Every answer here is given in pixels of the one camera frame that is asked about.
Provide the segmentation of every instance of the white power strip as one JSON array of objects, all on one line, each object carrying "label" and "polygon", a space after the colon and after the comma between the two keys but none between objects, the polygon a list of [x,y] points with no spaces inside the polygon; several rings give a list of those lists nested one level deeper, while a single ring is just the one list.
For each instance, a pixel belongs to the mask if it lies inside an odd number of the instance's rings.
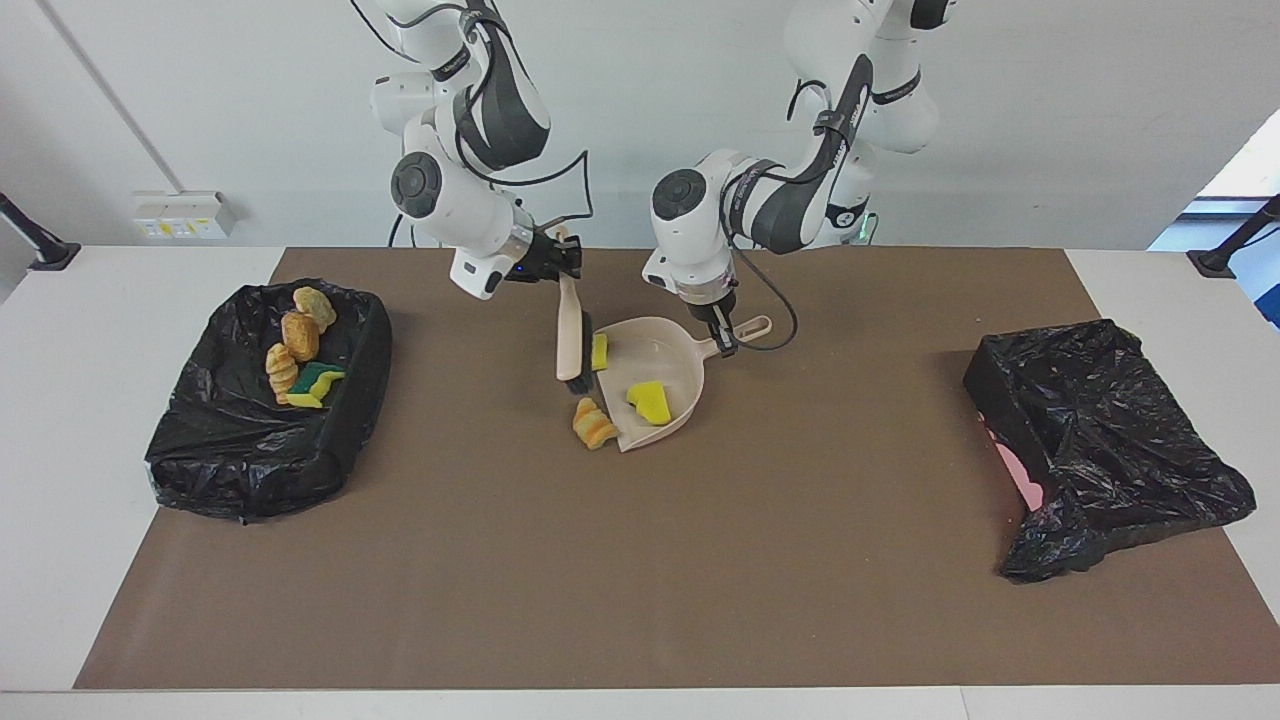
[{"label": "white power strip", "polygon": [[136,192],[133,223],[148,240],[228,240],[236,214],[220,192]]}]

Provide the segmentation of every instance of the dustpan handle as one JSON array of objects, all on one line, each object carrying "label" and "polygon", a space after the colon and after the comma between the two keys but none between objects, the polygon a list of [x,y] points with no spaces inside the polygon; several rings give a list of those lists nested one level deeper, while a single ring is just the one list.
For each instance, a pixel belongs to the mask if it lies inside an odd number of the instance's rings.
[{"label": "dustpan handle", "polygon": [[[750,320],[736,325],[733,328],[733,337],[740,341],[751,342],[753,340],[762,338],[773,332],[773,320],[767,315],[756,315]],[[710,360],[719,355],[719,347],[717,347],[714,340],[704,340],[698,343],[699,350],[701,350],[703,360]]]}]

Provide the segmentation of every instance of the white table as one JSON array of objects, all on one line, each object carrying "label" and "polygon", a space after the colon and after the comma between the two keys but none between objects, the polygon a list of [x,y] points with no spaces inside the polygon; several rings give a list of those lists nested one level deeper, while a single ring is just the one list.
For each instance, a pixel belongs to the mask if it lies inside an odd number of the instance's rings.
[{"label": "white table", "polygon": [[[209,313],[278,249],[87,247],[0,305],[0,717],[1277,717],[1280,685],[582,692],[70,692],[155,512],[141,457]],[[1251,479],[1228,529],[1280,610],[1280,334],[1174,254],[1069,252],[1197,429]],[[55,450],[72,438],[74,452]]]}]

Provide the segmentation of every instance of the pink object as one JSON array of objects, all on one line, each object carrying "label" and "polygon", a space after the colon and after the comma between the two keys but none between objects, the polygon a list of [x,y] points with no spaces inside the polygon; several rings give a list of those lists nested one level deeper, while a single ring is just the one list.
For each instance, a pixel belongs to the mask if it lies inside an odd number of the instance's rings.
[{"label": "pink object", "polygon": [[1027,502],[1027,507],[1034,512],[1044,506],[1044,488],[1032,482],[1030,474],[1023,465],[1023,461],[1014,455],[1012,450],[1009,450],[996,439],[996,433],[987,429],[987,434],[991,436],[992,442],[996,443],[996,450],[1000,451],[1000,459],[1005,461],[1005,468],[1009,469],[1009,474],[1014,478],[1014,484],[1018,486],[1018,492],[1023,495],[1023,500]]}]

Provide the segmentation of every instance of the white robotic arm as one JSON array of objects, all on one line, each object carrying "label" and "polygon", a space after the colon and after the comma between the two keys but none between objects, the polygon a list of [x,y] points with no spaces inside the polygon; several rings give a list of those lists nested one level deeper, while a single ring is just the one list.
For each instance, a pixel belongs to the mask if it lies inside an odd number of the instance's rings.
[{"label": "white robotic arm", "polygon": [[678,295],[722,354],[737,347],[731,238],[786,254],[850,234],[869,197],[873,146],[915,152],[937,129],[916,37],[943,24],[956,1],[799,0],[783,41],[800,76],[792,111],[799,104],[814,117],[804,160],[719,150],[654,188],[658,250],[644,277]]},{"label": "white robotic arm", "polygon": [[403,140],[392,199],[415,229],[456,249],[449,277],[488,300],[503,279],[577,277],[576,241],[558,243],[488,173],[541,155],[550,118],[489,0],[376,0],[393,49],[429,72],[374,85],[383,127]]}]

